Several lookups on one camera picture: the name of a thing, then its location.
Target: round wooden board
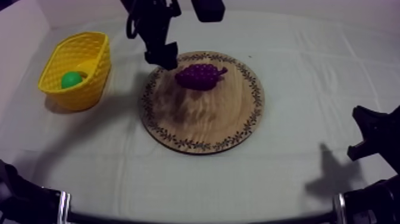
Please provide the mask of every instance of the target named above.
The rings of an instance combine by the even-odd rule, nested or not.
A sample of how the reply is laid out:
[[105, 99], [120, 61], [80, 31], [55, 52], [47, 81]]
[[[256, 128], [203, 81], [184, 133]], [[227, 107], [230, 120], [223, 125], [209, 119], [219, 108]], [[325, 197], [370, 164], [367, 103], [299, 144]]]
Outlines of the round wooden board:
[[[210, 91], [179, 86], [174, 75], [191, 64], [213, 64], [223, 80]], [[155, 69], [140, 99], [147, 131], [166, 147], [186, 154], [214, 154], [243, 142], [257, 128], [264, 110], [264, 91], [244, 63], [221, 53], [189, 52], [178, 68]]]

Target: green ball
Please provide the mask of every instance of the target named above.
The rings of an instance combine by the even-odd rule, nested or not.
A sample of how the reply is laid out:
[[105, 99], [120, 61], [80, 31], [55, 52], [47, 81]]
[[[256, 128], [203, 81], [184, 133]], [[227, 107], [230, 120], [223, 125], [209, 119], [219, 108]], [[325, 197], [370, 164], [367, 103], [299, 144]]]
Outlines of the green ball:
[[82, 77], [79, 74], [79, 72], [76, 71], [70, 71], [67, 72], [62, 78], [61, 78], [61, 88], [69, 88], [74, 85], [77, 85], [78, 83], [82, 82]]

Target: cable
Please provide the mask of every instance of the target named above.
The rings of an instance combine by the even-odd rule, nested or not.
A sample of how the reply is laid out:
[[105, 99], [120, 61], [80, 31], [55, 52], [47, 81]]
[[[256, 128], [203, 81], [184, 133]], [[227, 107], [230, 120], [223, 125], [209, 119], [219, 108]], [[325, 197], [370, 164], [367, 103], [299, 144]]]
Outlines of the cable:
[[[266, 222], [252, 222], [250, 224], [321, 224], [335, 222], [335, 213], [325, 213], [315, 216], [299, 217], [293, 219], [283, 219], [277, 221], [266, 221]], [[128, 220], [117, 220], [109, 219], [104, 217], [94, 217], [86, 214], [73, 213], [72, 211], [68, 214], [68, 222], [76, 224], [168, 224], [166, 222], [142, 222], [142, 221], [128, 221]]]

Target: decorative border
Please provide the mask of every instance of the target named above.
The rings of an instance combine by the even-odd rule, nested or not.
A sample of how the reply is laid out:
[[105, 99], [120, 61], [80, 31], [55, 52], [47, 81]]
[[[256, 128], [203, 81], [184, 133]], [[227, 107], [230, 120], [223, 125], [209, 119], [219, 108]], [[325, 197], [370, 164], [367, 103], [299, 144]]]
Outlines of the decorative border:
[[234, 136], [228, 136], [221, 142], [216, 142], [211, 145], [210, 143], [194, 142], [188, 139], [177, 139], [176, 135], [172, 135], [167, 129], [159, 127], [158, 123], [155, 121], [155, 116], [153, 112], [153, 103], [151, 101], [151, 96], [154, 93], [154, 88], [156, 86], [157, 80], [160, 78], [160, 73], [164, 71], [162, 68], [157, 68], [150, 77], [148, 84], [145, 86], [145, 91], [141, 98], [142, 107], [144, 114], [142, 116], [143, 122], [147, 125], [147, 128], [158, 134], [158, 139], [163, 141], [173, 142], [177, 148], [188, 147], [189, 149], [201, 149], [204, 153], [190, 153], [190, 154], [212, 154], [219, 153], [228, 150], [238, 143], [244, 141], [251, 133], [255, 125], [259, 122], [263, 111], [263, 96], [264, 92], [260, 86], [257, 84], [257, 78], [253, 75], [251, 71], [248, 70], [247, 66], [240, 61], [221, 53], [209, 53], [203, 52], [193, 55], [182, 55], [178, 58], [178, 62], [181, 61], [197, 61], [209, 58], [210, 60], [217, 60], [220, 62], [234, 64], [236, 68], [242, 73], [245, 80], [249, 82], [249, 87], [252, 89], [251, 95], [253, 97], [253, 104], [255, 106], [253, 112], [243, 124], [241, 131], [237, 131]]

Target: white wall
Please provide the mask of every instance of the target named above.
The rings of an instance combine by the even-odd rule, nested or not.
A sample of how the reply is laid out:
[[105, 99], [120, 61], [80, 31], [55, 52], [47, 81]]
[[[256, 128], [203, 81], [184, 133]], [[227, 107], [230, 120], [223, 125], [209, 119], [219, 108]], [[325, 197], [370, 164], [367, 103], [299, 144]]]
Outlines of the white wall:
[[51, 27], [127, 17], [119, 0], [37, 0]]
[[21, 0], [0, 11], [0, 119], [49, 29], [36, 0]]
[[[119, 0], [38, 0], [52, 27], [126, 16]], [[190, 0], [179, 0], [191, 10]], [[265, 11], [339, 20], [400, 32], [400, 0], [224, 0], [229, 10]]]

